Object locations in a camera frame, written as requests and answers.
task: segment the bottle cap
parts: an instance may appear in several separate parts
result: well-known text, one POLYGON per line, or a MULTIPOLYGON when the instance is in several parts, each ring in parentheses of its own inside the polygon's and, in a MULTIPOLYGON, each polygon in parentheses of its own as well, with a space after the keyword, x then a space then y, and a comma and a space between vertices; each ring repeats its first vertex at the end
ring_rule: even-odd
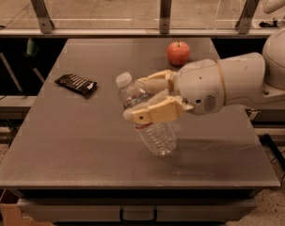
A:
POLYGON ((119 88, 126 87, 132 82, 133 78, 130 73, 122 73, 116 78, 116 84, 119 88))

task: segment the drawer handle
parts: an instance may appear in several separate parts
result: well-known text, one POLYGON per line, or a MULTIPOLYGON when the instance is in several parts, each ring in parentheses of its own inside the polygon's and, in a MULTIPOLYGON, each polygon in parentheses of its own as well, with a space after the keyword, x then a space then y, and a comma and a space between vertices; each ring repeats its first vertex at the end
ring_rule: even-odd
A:
POLYGON ((153 219, 150 220, 128 220, 123 217, 123 209, 120 209, 119 218, 122 223, 153 223, 157 220, 157 210, 153 209, 153 219))

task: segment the table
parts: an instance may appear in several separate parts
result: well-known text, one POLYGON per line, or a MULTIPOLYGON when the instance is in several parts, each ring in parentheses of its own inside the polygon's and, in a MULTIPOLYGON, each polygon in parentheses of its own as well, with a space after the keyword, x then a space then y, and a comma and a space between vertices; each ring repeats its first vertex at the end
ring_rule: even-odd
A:
MULTIPOLYGON (((217 59, 210 39, 183 39, 190 61, 217 59)), ((152 155, 122 118, 115 78, 165 69, 172 38, 68 40, 0 166, 0 188, 39 221, 238 220, 279 186, 242 105, 172 122, 178 148, 152 155), (55 83, 98 83, 89 98, 55 83)))

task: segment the metal post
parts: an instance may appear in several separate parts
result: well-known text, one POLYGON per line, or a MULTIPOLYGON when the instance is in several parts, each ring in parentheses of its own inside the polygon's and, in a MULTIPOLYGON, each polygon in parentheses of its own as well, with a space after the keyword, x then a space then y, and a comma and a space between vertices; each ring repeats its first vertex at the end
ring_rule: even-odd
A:
POLYGON ((161 0, 160 34, 168 34, 170 28, 171 0, 161 0))
POLYGON ((259 2, 260 0, 246 0, 244 10, 235 26, 239 34, 248 33, 259 2))
POLYGON ((47 8, 43 0, 30 0, 39 20, 40 32, 50 34, 54 28, 54 24, 49 18, 47 8))

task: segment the cardboard box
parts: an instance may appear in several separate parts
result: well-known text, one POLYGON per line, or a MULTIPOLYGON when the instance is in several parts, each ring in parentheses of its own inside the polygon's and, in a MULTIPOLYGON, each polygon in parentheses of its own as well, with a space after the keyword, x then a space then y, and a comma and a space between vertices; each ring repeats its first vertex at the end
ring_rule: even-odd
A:
POLYGON ((23 218, 21 209, 17 206, 19 200, 9 190, 4 190, 0 198, 0 212, 4 226, 51 226, 51 222, 36 222, 32 218, 23 218))

